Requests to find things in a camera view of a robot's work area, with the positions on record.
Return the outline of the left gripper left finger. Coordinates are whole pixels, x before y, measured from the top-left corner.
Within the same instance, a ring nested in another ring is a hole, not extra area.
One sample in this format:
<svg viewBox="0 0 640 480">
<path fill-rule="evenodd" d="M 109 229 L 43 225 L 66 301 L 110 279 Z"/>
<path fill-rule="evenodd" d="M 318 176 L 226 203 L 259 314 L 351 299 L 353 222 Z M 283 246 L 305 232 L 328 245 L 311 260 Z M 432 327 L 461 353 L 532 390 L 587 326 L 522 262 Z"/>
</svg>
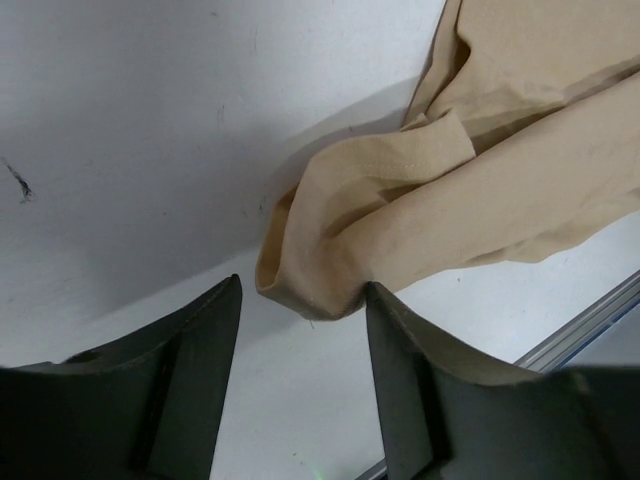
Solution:
<svg viewBox="0 0 640 480">
<path fill-rule="evenodd" d="M 61 363 L 1 371 L 5 479 L 206 479 L 238 334 L 230 276 Z"/>
</svg>

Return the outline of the beige t shirt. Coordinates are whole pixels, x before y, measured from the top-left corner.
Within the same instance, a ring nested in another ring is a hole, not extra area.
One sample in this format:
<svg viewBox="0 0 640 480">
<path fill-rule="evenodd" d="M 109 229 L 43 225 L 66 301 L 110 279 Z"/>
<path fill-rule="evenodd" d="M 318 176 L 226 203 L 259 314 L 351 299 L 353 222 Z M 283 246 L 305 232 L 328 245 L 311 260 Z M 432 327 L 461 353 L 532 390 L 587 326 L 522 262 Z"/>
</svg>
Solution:
<svg viewBox="0 0 640 480">
<path fill-rule="evenodd" d="M 449 1 L 402 128 L 309 161 L 256 288 L 335 320 L 368 282 L 537 262 L 638 208 L 638 3 Z"/>
</svg>

